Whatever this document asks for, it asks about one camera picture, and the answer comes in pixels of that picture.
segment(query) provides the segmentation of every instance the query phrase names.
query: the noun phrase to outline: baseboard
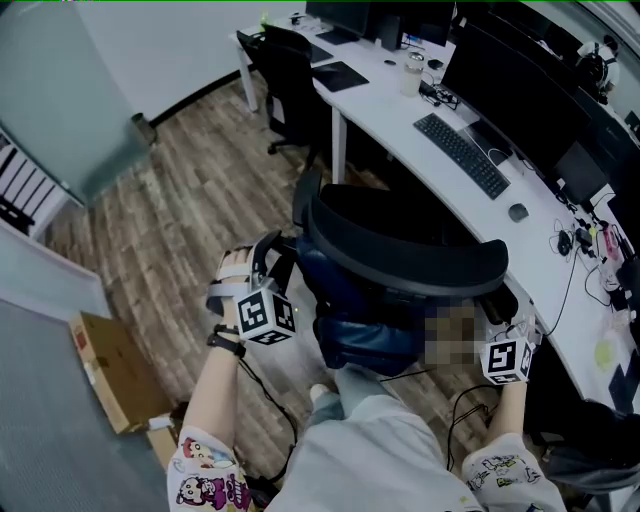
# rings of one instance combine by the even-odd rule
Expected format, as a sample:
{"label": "baseboard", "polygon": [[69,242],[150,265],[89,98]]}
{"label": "baseboard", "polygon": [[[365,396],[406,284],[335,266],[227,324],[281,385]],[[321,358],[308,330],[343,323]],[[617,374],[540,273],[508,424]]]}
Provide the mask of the baseboard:
{"label": "baseboard", "polygon": [[[253,64],[249,65],[249,71],[253,71],[253,70],[255,70],[255,68],[256,68],[255,65],[253,65]],[[218,89],[219,87],[222,87],[223,85],[227,85],[229,82],[233,82],[234,80],[236,80],[238,78],[240,78],[240,71],[234,71],[233,73],[229,73],[228,75],[223,76],[222,78],[216,80],[215,82],[211,82],[209,85],[205,85],[202,89],[199,89],[196,92],[194,92],[193,94],[191,94],[190,96],[187,96],[182,101],[179,101],[178,103],[176,103],[173,107],[165,110],[158,117],[156,117],[156,118],[152,119],[151,121],[149,121],[149,124],[153,128],[157,127],[163,121],[166,121],[170,117],[176,115],[183,108],[188,107],[193,102],[198,101],[203,96],[206,96],[210,92],[213,92],[216,89]]]}

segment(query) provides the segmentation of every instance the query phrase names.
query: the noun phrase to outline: cartoon character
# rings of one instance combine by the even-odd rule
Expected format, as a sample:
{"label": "cartoon character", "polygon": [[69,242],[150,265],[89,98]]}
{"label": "cartoon character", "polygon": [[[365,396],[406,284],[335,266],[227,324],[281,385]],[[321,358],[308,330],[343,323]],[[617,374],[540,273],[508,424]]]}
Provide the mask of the cartoon character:
{"label": "cartoon character", "polygon": [[244,479],[236,480],[236,476],[232,473],[227,478],[227,498],[240,510],[248,510],[251,503],[251,493]]}
{"label": "cartoon character", "polygon": [[520,480],[517,478],[496,478],[496,483],[498,484],[498,487],[506,487],[511,484],[519,484]]}
{"label": "cartoon character", "polygon": [[184,440],[182,445],[184,456],[188,459],[200,459],[203,464],[201,468],[220,468],[225,469],[233,466],[232,457],[226,453],[212,450],[208,446],[204,446],[190,437]]}
{"label": "cartoon character", "polygon": [[221,510],[227,503],[222,478],[187,478],[182,485],[176,499],[178,505],[187,504],[202,506],[210,503],[216,510]]}
{"label": "cartoon character", "polygon": [[482,461],[482,465],[489,471],[494,471],[496,473],[501,469],[498,474],[502,476],[508,473],[510,467],[516,465],[516,459],[519,458],[520,457],[517,457],[515,455],[506,455],[504,457],[496,456],[491,457],[490,459],[484,459]]}
{"label": "cartoon character", "polygon": [[540,473],[538,473],[535,469],[532,469],[529,466],[524,469],[527,474],[527,482],[529,482],[530,484],[535,484],[542,478],[542,476],[540,476]]}
{"label": "cartoon character", "polygon": [[480,489],[482,489],[482,486],[484,485],[484,480],[488,476],[489,476],[488,471],[483,471],[482,473],[476,473],[476,476],[474,476],[471,480],[467,482],[467,487],[469,487],[469,489],[471,489],[472,491],[479,491]]}

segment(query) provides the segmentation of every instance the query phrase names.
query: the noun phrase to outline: black keyboard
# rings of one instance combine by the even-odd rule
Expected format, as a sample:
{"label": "black keyboard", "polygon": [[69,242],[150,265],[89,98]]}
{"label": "black keyboard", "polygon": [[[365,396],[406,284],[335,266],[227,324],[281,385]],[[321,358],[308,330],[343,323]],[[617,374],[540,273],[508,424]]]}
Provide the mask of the black keyboard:
{"label": "black keyboard", "polygon": [[453,159],[491,199],[509,186],[495,165],[473,142],[468,142],[436,114],[413,123],[420,132]]}

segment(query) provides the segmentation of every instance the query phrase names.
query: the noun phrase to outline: shoe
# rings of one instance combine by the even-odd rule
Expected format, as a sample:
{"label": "shoe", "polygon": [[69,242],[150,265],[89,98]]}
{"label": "shoe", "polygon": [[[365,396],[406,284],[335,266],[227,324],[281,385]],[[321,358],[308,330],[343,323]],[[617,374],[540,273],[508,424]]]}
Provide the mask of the shoe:
{"label": "shoe", "polygon": [[324,384],[314,384],[311,386],[309,390],[309,398],[311,398],[311,403],[316,403],[316,400],[320,398],[325,393],[330,393],[331,390],[325,386]]}

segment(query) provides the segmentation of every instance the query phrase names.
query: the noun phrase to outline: mouse pad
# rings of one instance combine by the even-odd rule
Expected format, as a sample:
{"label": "mouse pad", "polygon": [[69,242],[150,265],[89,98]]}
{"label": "mouse pad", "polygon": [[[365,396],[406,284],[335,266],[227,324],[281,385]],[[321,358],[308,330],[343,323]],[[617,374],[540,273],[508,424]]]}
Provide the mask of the mouse pad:
{"label": "mouse pad", "polygon": [[320,81],[331,92],[369,83],[369,80],[341,61],[313,68],[312,74],[313,78]]}

